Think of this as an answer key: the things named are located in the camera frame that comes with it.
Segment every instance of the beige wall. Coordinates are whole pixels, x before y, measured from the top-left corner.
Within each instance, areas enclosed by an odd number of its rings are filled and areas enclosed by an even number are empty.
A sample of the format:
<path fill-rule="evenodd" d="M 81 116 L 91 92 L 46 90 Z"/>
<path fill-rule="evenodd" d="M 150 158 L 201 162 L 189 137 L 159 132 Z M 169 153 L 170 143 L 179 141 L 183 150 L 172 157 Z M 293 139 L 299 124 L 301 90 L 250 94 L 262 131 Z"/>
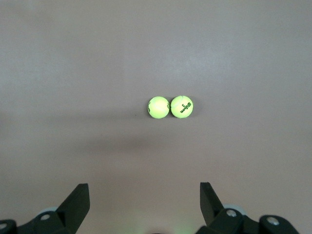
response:
<path fill-rule="evenodd" d="M 199 183 L 310 233 L 311 1 L 0 1 L 0 219 L 88 182 L 78 234 L 193 234 Z M 187 95 L 187 119 L 148 116 Z"/>

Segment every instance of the metal bolt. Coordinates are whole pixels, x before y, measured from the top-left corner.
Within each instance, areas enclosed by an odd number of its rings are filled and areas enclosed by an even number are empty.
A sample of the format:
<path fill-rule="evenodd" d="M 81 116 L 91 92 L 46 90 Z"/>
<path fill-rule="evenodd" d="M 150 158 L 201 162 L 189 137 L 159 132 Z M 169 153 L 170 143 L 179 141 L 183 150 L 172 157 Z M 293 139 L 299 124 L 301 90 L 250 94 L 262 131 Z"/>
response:
<path fill-rule="evenodd" d="M 234 210 L 227 210 L 226 214 L 230 217 L 236 217 L 237 216 L 237 214 Z"/>
<path fill-rule="evenodd" d="M 43 221 L 43 220 L 47 220 L 49 218 L 50 218 L 50 215 L 49 214 L 45 214 L 45 215 L 41 216 L 40 220 Z"/>
<path fill-rule="evenodd" d="M 275 226 L 279 225 L 278 220 L 277 220 L 276 218 L 274 218 L 274 217 L 268 217 L 268 218 L 267 218 L 267 221 L 268 221 L 269 223 L 271 223 L 272 225 L 275 225 Z"/>
<path fill-rule="evenodd" d="M 8 225 L 6 223 L 0 224 L 0 230 L 5 229 Z"/>

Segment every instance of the yellow tennis ball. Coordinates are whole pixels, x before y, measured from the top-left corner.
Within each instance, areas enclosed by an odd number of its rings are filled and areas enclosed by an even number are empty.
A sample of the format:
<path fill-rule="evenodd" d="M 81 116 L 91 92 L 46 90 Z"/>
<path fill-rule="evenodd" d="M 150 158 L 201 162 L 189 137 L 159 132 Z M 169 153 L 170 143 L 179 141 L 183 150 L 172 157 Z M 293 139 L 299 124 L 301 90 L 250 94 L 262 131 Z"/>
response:
<path fill-rule="evenodd" d="M 170 105 L 164 97 L 154 97 L 150 100 L 147 106 L 148 113 L 153 118 L 164 118 L 169 113 Z"/>
<path fill-rule="evenodd" d="M 171 101 L 171 112 L 177 118 L 186 118 L 193 111 L 193 102 L 187 96 L 177 96 Z"/>

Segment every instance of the screw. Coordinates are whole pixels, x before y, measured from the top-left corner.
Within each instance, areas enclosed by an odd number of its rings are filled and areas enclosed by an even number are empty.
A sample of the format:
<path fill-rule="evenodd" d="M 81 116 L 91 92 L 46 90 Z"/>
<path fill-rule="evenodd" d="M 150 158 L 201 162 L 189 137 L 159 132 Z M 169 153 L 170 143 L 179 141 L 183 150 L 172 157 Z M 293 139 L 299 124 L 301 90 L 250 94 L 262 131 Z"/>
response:
<path fill-rule="evenodd" d="M 43 221 L 43 220 L 47 220 L 50 218 L 50 215 L 49 214 L 45 214 L 43 216 L 41 216 L 40 220 Z"/>
<path fill-rule="evenodd" d="M 226 214 L 230 217 L 236 217 L 237 216 L 237 214 L 234 210 L 227 210 Z"/>
<path fill-rule="evenodd" d="M 8 225 L 6 223 L 0 224 L 0 230 L 5 229 Z"/>
<path fill-rule="evenodd" d="M 278 220 L 277 220 L 276 218 L 274 218 L 274 217 L 268 217 L 268 218 L 267 218 L 267 221 L 268 221 L 269 223 L 271 223 L 272 225 L 275 225 L 275 226 L 279 225 Z"/>

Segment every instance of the tennis ball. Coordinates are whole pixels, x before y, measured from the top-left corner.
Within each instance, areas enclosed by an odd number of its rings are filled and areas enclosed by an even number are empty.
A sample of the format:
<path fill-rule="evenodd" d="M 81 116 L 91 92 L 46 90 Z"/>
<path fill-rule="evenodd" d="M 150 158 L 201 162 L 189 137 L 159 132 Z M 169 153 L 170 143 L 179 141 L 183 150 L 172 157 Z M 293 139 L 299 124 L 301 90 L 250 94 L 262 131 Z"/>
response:
<path fill-rule="evenodd" d="M 171 101 L 171 112 L 177 118 L 186 118 L 193 111 L 193 102 L 187 96 L 177 96 Z"/>
<path fill-rule="evenodd" d="M 169 113 L 170 105 L 164 97 L 154 97 L 150 100 L 147 106 L 148 113 L 153 118 L 164 118 Z"/>

